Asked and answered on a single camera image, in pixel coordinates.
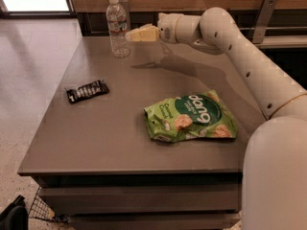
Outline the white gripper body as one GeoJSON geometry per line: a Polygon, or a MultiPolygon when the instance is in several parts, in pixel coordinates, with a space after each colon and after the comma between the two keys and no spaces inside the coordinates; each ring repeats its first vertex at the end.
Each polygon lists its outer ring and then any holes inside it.
{"type": "Polygon", "coordinates": [[[176,29],[181,13],[164,13],[158,14],[157,27],[160,33],[160,39],[166,43],[177,44],[176,29]]]}

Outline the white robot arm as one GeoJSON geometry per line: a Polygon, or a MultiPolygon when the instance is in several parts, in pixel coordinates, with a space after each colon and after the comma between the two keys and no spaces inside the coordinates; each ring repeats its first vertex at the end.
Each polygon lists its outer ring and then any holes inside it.
{"type": "Polygon", "coordinates": [[[224,9],[162,13],[155,26],[126,34],[130,42],[159,38],[226,54],[266,118],[246,148],[242,230],[307,230],[307,91],[243,36],[224,9]]]}

